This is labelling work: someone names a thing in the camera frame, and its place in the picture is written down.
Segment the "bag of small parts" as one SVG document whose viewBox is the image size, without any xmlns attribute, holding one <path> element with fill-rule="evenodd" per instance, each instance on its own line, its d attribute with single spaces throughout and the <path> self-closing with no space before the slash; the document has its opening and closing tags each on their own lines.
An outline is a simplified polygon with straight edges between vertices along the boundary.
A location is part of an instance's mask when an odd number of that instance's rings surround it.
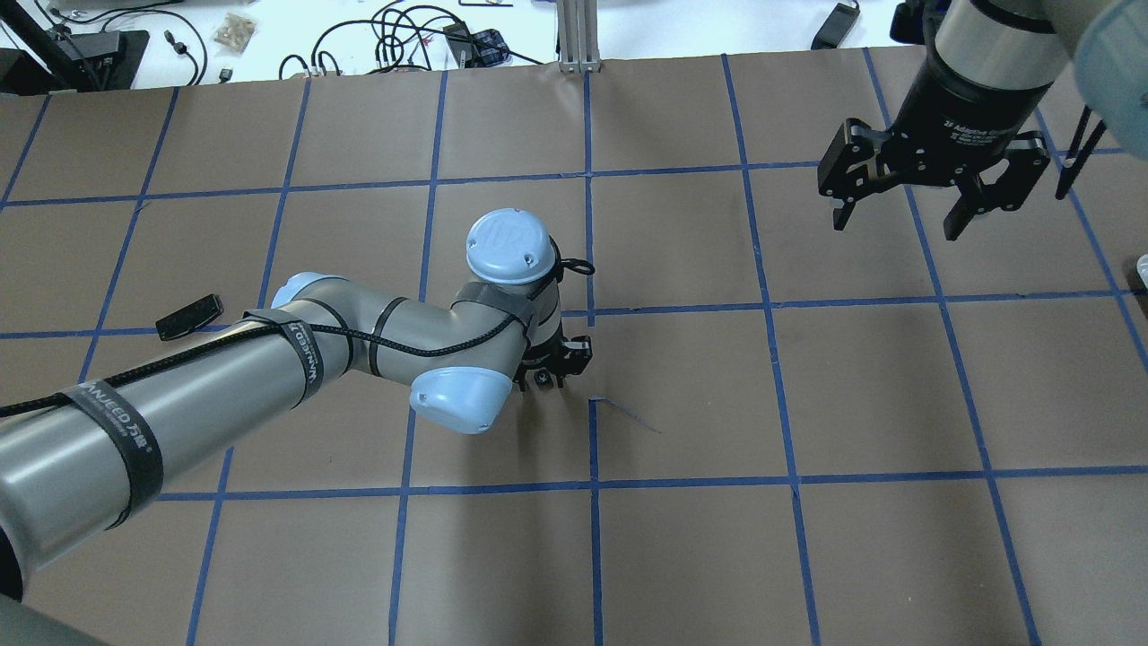
<svg viewBox="0 0 1148 646">
<path fill-rule="evenodd" d="M 248 48 L 257 30 L 257 22 L 245 13 L 226 13 L 222 24 L 214 29 L 214 42 L 235 54 Z"/>
</svg>

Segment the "black power adapter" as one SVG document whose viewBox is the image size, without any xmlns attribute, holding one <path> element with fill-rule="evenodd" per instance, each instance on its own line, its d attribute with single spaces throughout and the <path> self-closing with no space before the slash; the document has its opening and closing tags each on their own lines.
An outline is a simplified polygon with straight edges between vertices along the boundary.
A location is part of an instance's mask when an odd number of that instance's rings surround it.
<svg viewBox="0 0 1148 646">
<path fill-rule="evenodd" d="M 858 24 L 858 16 L 860 15 L 860 1 L 835 3 L 832 11 L 828 13 L 816 33 L 812 37 L 810 50 L 839 48 L 854 25 Z"/>
</svg>

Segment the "small black flat part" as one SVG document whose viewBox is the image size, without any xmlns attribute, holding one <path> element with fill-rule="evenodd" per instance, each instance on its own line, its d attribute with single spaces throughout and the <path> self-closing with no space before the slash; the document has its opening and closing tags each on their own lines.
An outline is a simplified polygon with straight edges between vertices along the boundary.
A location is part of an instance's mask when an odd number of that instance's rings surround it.
<svg viewBox="0 0 1148 646">
<path fill-rule="evenodd" d="M 155 322 L 156 335 L 161 342 L 174 342 L 177 338 L 184 338 L 184 336 L 189 336 L 194 332 L 208 327 L 223 312 L 222 295 L 217 293 L 205 294 L 204 297 L 194 299 L 180 310 L 157 319 Z"/>
</svg>

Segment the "aluminium frame post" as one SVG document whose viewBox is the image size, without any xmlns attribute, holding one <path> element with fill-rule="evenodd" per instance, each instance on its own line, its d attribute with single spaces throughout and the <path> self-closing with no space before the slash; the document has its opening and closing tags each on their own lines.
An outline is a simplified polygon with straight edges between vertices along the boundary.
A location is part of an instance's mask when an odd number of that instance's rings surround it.
<svg viewBox="0 0 1148 646">
<path fill-rule="evenodd" d="M 598 73 L 598 1 L 554 1 L 558 20 L 558 62 L 563 73 Z"/>
</svg>

